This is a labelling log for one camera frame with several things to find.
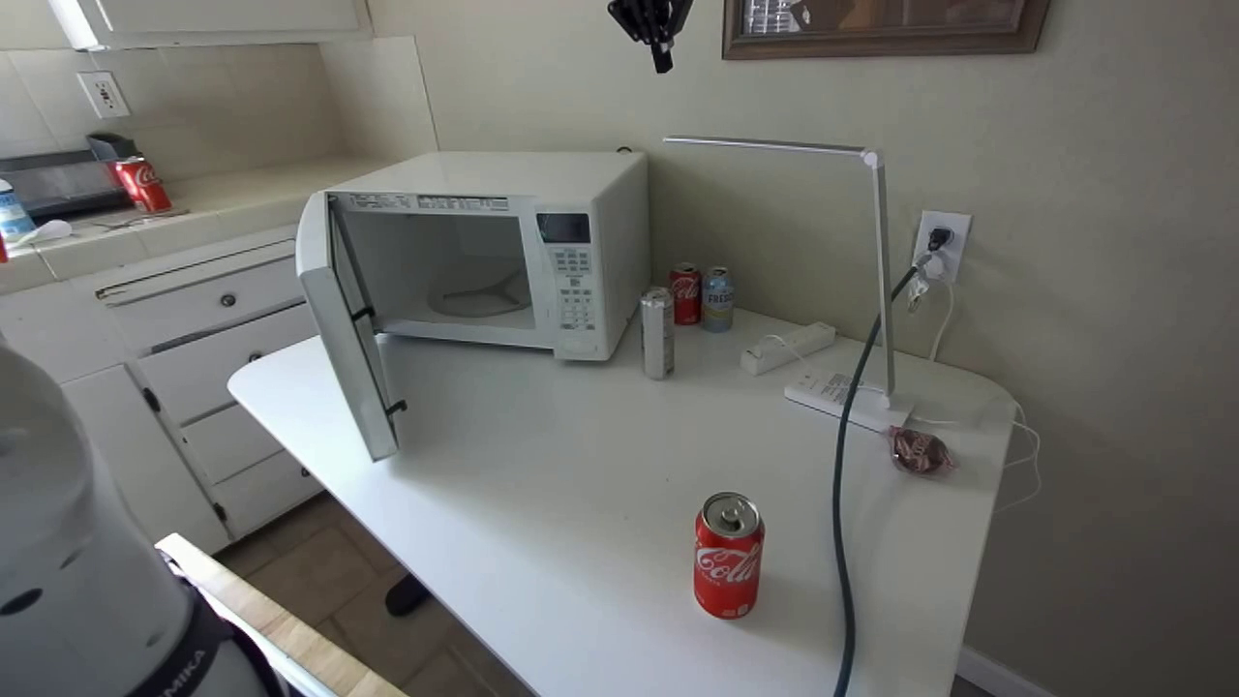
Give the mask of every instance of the microwave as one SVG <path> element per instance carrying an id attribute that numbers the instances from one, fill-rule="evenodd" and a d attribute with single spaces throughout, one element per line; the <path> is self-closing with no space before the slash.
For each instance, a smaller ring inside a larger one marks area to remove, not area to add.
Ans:
<path id="1" fill-rule="evenodd" d="M 611 360 L 649 287 L 634 151 L 435 151 L 329 185 L 300 280 L 376 460 L 395 454 L 389 335 Z"/>

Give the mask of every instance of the red soda can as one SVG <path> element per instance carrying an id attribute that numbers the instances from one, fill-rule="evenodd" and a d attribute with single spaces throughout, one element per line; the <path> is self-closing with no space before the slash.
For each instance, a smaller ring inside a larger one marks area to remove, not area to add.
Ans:
<path id="1" fill-rule="evenodd" d="M 701 323 L 701 272 L 695 262 L 678 262 L 667 287 L 673 299 L 673 323 Z"/>
<path id="2" fill-rule="evenodd" d="M 118 171 L 133 206 L 141 206 L 145 211 L 171 209 L 171 198 L 167 198 L 162 180 L 155 179 L 155 167 L 145 154 L 122 160 L 122 162 L 111 162 L 111 171 Z"/>
<path id="3" fill-rule="evenodd" d="M 696 509 L 695 593 L 710 614 L 735 620 L 758 604 L 762 509 L 741 493 L 715 493 Z"/>

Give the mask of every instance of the microwave door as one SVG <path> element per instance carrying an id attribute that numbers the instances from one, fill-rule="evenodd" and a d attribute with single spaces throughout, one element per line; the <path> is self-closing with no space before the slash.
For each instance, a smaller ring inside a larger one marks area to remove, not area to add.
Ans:
<path id="1" fill-rule="evenodd" d="M 307 206 L 300 229 L 300 274 L 354 423 L 371 460 L 384 460 L 395 454 L 391 414 L 402 409 L 402 404 L 389 394 L 376 311 L 367 303 L 364 274 L 355 272 L 346 211 L 324 194 L 315 194 Z"/>

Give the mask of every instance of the floor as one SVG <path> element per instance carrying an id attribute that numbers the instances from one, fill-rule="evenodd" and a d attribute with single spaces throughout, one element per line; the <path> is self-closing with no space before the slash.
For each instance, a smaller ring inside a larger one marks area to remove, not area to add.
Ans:
<path id="1" fill-rule="evenodd" d="M 221 555 L 273 600 L 416 697 L 527 697 L 529 687 L 439 600 L 389 614 L 400 560 L 342 502 L 318 496 Z M 988 697 L 957 680 L 953 697 Z"/>

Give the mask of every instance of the picture frame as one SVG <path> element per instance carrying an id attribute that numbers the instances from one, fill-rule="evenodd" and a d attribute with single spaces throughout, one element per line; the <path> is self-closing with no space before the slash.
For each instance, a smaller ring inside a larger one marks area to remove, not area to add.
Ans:
<path id="1" fill-rule="evenodd" d="M 1035 52 L 1048 0 L 724 0 L 724 56 Z"/>

